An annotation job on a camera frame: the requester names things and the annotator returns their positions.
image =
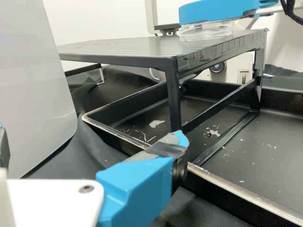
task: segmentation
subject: black metal rack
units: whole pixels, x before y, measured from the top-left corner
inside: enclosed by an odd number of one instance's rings
[[[232,36],[209,41],[183,42],[178,36],[93,40],[58,46],[58,52],[62,60],[147,67],[165,72],[171,131],[182,129],[187,133],[240,96],[249,94],[250,112],[226,131],[218,143],[209,148],[205,157],[197,160],[203,164],[221,144],[230,140],[259,113],[266,36],[267,30],[263,29],[237,31]],[[253,79],[182,124],[182,83],[204,69],[250,51],[255,51]]]

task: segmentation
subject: white wall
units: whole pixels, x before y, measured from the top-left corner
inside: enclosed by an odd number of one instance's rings
[[[57,45],[91,39],[148,36],[144,0],[43,0]],[[178,8],[193,0],[158,0],[159,24],[177,23]],[[297,12],[303,16],[303,10]],[[266,63],[303,71],[303,26],[283,13],[260,18],[268,27]],[[83,63],[63,62],[65,70]]]

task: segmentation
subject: screw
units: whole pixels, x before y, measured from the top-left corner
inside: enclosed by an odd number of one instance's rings
[[[79,189],[79,192],[85,194],[93,191],[94,189],[95,189],[94,186],[85,185]]]

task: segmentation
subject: white panel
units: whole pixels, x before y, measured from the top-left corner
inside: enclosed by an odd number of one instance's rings
[[[6,178],[6,169],[0,168],[0,222],[1,226],[15,227]]]
[[[95,227],[104,199],[91,180],[7,180],[17,227]],[[81,193],[89,186],[92,191]]]
[[[65,143],[77,118],[42,0],[0,3],[0,121],[9,177],[20,177]]]

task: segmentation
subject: metal frame leg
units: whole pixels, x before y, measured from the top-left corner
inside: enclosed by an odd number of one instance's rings
[[[169,100],[169,118],[171,132],[181,129],[181,106],[178,75],[174,66],[165,71]]]

